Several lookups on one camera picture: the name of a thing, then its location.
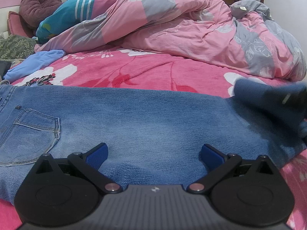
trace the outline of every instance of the pink floral bed sheet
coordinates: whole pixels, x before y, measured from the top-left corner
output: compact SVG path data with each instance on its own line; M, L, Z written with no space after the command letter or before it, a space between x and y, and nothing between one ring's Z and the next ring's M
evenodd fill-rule
M242 77L268 85L285 83L185 57L104 46L64 56L13 84L187 91L226 98L232 96L234 82ZM296 201L288 225L295 230L306 230L307 150L285 165L281 174ZM20 224L14 207L0 201L0 230L14 230Z

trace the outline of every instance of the purple fleece jacket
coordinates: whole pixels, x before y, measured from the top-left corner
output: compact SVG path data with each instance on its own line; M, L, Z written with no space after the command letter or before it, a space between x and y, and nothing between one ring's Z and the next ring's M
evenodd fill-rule
M19 14L30 28L38 28L61 4L62 0L21 0Z

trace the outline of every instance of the blue denim jeans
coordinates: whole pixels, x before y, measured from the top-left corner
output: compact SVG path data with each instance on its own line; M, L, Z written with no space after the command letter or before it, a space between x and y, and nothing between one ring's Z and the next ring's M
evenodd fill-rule
M306 145L261 112L203 94L116 88L0 85L0 198L13 202L33 163L101 142L99 171L127 184L183 184L207 171L204 143L280 168Z

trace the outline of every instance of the headboard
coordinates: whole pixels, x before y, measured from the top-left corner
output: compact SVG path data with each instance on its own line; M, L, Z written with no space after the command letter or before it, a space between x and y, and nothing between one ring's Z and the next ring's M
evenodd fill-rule
M0 0L0 34L3 33L4 38L10 35L8 24L9 11L19 12L21 0Z

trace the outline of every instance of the back pocket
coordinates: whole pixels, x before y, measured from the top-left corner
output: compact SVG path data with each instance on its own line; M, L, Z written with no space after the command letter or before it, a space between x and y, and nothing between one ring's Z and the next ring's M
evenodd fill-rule
M59 118L16 106L0 127L0 167L36 162L59 140Z

